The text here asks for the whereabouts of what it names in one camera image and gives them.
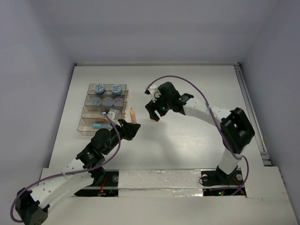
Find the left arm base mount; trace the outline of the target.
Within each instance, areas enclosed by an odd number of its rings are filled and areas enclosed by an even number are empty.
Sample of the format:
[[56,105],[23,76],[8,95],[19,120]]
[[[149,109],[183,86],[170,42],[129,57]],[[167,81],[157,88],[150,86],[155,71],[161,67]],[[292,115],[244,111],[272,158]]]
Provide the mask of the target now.
[[119,170],[108,170],[99,184],[91,185],[74,193],[76,197],[117,197],[119,195]]

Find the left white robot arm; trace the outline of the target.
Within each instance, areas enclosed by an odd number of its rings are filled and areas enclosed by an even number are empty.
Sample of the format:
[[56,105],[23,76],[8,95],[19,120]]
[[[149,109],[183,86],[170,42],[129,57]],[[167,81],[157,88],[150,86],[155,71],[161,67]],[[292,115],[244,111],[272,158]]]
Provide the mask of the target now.
[[103,166],[112,150],[119,151],[121,140],[131,141],[141,127],[123,119],[111,123],[112,129],[99,129],[87,146],[60,173],[40,179],[22,188],[14,199],[10,217],[16,223],[41,225],[63,201],[84,187],[100,185]]

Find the blue clear highlighter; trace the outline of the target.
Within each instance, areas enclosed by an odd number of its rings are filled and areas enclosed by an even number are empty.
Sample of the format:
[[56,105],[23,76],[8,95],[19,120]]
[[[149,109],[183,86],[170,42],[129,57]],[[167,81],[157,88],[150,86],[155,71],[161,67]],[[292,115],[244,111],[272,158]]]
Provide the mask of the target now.
[[109,124],[100,124],[100,123],[94,123],[92,125],[92,127],[94,129],[111,129],[112,128],[112,126]]

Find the aluminium rail right edge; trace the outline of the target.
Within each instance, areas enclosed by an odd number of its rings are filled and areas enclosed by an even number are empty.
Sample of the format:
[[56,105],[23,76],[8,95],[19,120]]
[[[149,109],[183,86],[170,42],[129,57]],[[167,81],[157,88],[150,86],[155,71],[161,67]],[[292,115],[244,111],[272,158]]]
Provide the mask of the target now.
[[248,89],[246,86],[246,82],[245,82],[240,64],[234,65],[234,70],[235,70],[235,73],[237,76],[237,80],[238,80],[238,83],[240,86],[241,93],[243,95],[243,99],[244,99],[244,102],[246,105],[249,120],[255,131],[255,141],[258,146],[258,149],[259,149],[262,161],[263,161],[263,165],[264,166],[273,166],[271,159],[269,157],[264,139],[263,139],[263,135],[261,133],[261,130],[260,130],[260,127],[258,124],[258,120],[257,120],[256,114],[255,114],[254,108],[253,108],[253,104],[250,99],[250,95],[249,95],[249,92],[248,92]]

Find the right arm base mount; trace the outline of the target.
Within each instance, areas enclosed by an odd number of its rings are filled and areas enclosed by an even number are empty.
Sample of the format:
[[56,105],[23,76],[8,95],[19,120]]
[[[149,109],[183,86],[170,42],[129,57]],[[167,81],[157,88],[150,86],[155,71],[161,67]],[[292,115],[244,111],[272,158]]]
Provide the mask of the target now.
[[218,167],[201,171],[198,182],[202,185],[204,196],[246,196],[244,179],[238,167],[229,175]]

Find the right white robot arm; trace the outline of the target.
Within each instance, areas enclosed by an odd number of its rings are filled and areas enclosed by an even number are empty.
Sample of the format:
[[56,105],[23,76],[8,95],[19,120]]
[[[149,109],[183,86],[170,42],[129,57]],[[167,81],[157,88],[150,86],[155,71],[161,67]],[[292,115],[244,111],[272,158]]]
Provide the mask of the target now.
[[180,94],[171,82],[149,86],[145,94],[151,101],[145,106],[150,119],[159,121],[168,111],[195,117],[214,125],[221,135],[225,151],[216,168],[216,179],[226,184],[233,178],[241,153],[255,136],[255,131],[241,108],[222,109],[202,102],[193,95]]

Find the clear paperclip jar small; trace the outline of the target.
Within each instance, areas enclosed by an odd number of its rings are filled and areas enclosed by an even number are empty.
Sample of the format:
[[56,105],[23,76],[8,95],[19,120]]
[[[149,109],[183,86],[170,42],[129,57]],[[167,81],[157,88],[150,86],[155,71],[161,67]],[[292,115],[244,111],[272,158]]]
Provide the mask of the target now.
[[124,105],[124,100],[120,97],[117,97],[113,100],[113,105],[115,107],[122,107]]

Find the blue lid jar in bin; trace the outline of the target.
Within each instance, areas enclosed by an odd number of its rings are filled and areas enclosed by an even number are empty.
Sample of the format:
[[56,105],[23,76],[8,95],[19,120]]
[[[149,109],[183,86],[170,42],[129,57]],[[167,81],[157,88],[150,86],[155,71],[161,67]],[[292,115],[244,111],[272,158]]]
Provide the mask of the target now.
[[94,88],[93,88],[94,92],[98,95],[102,95],[102,94],[105,94],[106,92],[106,89],[105,89],[105,86],[104,84],[102,83],[96,83],[94,85]]

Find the blue lid jar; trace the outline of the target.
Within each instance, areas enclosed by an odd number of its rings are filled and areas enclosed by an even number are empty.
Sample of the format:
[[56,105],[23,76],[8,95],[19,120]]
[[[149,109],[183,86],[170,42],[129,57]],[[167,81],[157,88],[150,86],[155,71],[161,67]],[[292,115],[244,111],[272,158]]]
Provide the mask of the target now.
[[111,87],[111,92],[113,95],[121,95],[122,92],[123,92],[123,88],[120,84],[114,84],[112,87]]
[[96,83],[94,85],[94,88],[93,88],[94,92],[98,95],[102,95],[102,94],[105,94],[106,92],[106,89],[105,89],[105,86],[104,84],[102,83]]

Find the orange highlighter pen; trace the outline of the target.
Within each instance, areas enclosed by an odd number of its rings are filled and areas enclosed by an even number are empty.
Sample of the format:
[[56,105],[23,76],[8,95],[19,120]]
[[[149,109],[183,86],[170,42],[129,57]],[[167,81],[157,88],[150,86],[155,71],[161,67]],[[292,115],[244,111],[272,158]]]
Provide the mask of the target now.
[[137,124],[136,115],[133,108],[130,109],[130,118],[133,124]]

